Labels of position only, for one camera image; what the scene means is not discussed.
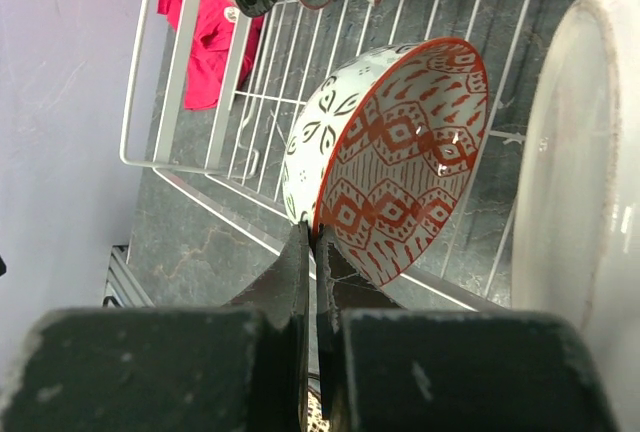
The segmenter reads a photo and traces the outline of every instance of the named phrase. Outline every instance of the lavender wall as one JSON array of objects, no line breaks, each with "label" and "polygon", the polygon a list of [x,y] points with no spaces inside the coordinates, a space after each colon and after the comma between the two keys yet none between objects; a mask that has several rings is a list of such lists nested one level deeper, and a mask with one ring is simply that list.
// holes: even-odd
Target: lavender wall
[{"label": "lavender wall", "polygon": [[[51,308],[101,301],[140,170],[118,141],[140,0],[0,0],[0,374]],[[142,155],[166,23],[150,14],[135,108]]]}]

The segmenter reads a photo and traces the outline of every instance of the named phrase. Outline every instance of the white wire rack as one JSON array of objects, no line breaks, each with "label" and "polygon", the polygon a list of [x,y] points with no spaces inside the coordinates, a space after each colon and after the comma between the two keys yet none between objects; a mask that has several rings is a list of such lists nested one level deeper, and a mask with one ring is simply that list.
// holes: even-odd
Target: white wire rack
[{"label": "white wire rack", "polygon": [[[293,0],[282,0],[265,21],[256,67],[244,90],[236,90],[250,25],[249,19],[240,17],[206,159],[202,166],[193,166],[170,163],[170,156],[199,0],[184,0],[153,159],[127,155],[137,62],[149,5],[149,0],[143,0],[123,123],[122,159],[155,168],[190,200],[277,254],[282,247],[279,240],[221,207],[215,197],[205,196],[175,172],[206,174],[274,217],[286,219],[281,196],[284,146],[306,100],[325,77],[374,47],[442,35],[463,37],[480,50],[487,63],[492,95],[490,132],[446,230],[402,278],[470,310],[508,306],[508,255],[519,154],[546,48],[572,1],[385,0],[372,8],[364,0],[334,0],[327,8],[312,12]],[[237,127],[228,130],[230,119]],[[492,197],[495,190],[489,190],[487,184],[507,192]],[[479,227],[482,221],[489,225]],[[490,245],[484,236],[491,236]],[[480,245],[474,249],[470,241]]]}]

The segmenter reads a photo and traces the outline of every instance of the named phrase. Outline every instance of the pink cloth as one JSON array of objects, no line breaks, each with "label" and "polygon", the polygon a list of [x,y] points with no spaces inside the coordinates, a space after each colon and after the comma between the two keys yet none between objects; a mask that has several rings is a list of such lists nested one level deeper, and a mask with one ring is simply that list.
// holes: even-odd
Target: pink cloth
[{"label": "pink cloth", "polygon": [[[210,109],[218,104],[235,27],[224,17],[224,9],[232,5],[227,0],[200,0],[187,66],[185,109]],[[182,0],[158,0],[158,13],[166,15],[174,29],[178,27],[181,8]],[[252,21],[238,85],[242,84],[253,67],[263,22],[262,17]]]}]

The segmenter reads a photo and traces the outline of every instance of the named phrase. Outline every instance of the white plate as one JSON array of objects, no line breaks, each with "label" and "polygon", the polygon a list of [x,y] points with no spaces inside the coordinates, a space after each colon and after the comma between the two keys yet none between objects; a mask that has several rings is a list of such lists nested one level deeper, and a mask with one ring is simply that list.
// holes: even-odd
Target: white plate
[{"label": "white plate", "polygon": [[513,246],[512,306],[582,332],[624,430],[640,430],[640,368],[619,363],[640,339],[639,38],[640,0],[577,0],[565,15],[531,112]]}]

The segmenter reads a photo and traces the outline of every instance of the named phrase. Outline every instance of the red geometric pattern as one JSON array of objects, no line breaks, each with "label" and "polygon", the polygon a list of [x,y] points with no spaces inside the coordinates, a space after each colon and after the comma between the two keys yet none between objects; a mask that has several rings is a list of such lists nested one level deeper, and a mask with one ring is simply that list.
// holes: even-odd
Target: red geometric pattern
[{"label": "red geometric pattern", "polygon": [[343,252],[377,285],[400,275],[445,225],[486,126],[481,58],[451,41],[418,49],[377,84],[337,144],[318,205]]}]

